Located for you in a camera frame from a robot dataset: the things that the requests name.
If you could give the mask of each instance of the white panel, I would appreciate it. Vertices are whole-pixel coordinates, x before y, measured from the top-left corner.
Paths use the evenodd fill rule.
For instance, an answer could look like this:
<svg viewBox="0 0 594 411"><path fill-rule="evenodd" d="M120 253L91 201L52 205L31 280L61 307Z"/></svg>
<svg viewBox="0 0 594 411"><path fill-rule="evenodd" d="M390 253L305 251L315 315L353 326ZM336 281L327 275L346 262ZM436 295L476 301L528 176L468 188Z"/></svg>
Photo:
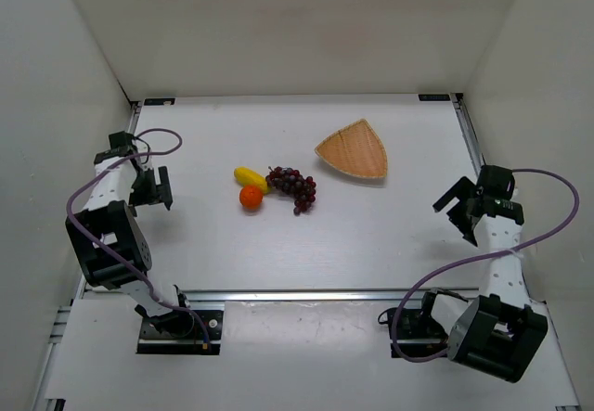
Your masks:
<svg viewBox="0 0 594 411"><path fill-rule="evenodd" d="M71 0L0 0L0 408L31 399L80 273L66 198L129 109Z"/></svg>
<svg viewBox="0 0 594 411"><path fill-rule="evenodd" d="M130 97L459 91L511 0L75 0Z"/></svg>
<svg viewBox="0 0 594 411"><path fill-rule="evenodd" d="M486 157L510 167L542 167L575 182L581 213L539 244L525 265L544 298L585 409L594 409L594 0L517 0L467 92ZM543 232L571 208L564 186L519 177L524 236Z"/></svg>
<svg viewBox="0 0 594 411"><path fill-rule="evenodd" d="M365 117L383 142L388 177L365 184L314 152ZM177 99L144 107L137 131L172 128L185 138L169 168L174 206L138 209L152 274L181 289L409 288L445 263L476 253L432 205L463 175L474 178L451 102L416 95L258 96ZM167 149L170 135L147 135ZM317 182L316 205L294 217L272 193L253 214L239 204L239 166L265 174L290 166ZM434 285L476 287L480 265Z"/></svg>
<svg viewBox="0 0 594 411"><path fill-rule="evenodd" d="M381 302L227 303L220 356L137 355L127 298L72 307L48 398L65 411L554 411L576 405L554 333L519 383L390 358ZM540 313L546 310L536 306Z"/></svg>

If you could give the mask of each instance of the red grapes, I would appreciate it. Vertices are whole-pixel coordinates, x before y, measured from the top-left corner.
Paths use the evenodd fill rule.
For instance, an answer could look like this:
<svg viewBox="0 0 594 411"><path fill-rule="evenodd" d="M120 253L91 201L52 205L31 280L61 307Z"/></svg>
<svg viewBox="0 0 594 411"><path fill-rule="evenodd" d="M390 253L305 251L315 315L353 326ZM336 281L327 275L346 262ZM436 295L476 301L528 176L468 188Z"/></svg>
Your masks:
<svg viewBox="0 0 594 411"><path fill-rule="evenodd" d="M299 170L293 170L291 167L268 168L270 169L270 173L266 177L268 186L295 198L293 213L299 215L312 208L313 203L316 202L316 196L314 196L316 183L312 176L303 177Z"/></svg>

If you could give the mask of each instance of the woven bamboo tray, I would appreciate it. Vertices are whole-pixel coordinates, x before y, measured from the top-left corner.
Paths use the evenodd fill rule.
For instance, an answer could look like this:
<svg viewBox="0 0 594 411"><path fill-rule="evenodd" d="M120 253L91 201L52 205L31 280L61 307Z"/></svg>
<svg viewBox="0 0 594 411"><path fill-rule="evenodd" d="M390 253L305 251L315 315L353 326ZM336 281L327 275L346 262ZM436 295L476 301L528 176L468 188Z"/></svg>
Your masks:
<svg viewBox="0 0 594 411"><path fill-rule="evenodd" d="M365 119L327 137L316 147L316 154L339 172L354 177L379 179L388 173L386 150Z"/></svg>

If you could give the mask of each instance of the orange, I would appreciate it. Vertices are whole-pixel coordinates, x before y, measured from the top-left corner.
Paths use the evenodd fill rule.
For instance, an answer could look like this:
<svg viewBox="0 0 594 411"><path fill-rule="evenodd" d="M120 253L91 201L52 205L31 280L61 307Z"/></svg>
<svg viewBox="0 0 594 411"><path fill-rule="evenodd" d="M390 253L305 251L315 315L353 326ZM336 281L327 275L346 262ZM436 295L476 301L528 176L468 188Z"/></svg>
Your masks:
<svg viewBox="0 0 594 411"><path fill-rule="evenodd" d="M262 203L262 190L257 186L245 186L239 192L239 202L246 209L255 210Z"/></svg>

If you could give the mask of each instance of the basket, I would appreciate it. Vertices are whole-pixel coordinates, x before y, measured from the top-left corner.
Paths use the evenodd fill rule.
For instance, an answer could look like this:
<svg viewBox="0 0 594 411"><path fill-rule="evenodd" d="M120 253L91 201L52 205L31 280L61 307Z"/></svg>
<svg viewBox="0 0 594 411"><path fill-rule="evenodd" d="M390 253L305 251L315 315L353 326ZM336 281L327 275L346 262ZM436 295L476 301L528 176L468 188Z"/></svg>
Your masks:
<svg viewBox="0 0 594 411"><path fill-rule="evenodd" d="M368 121L361 119L327 137L316 154L339 172L365 179L388 173L386 150Z"/></svg>

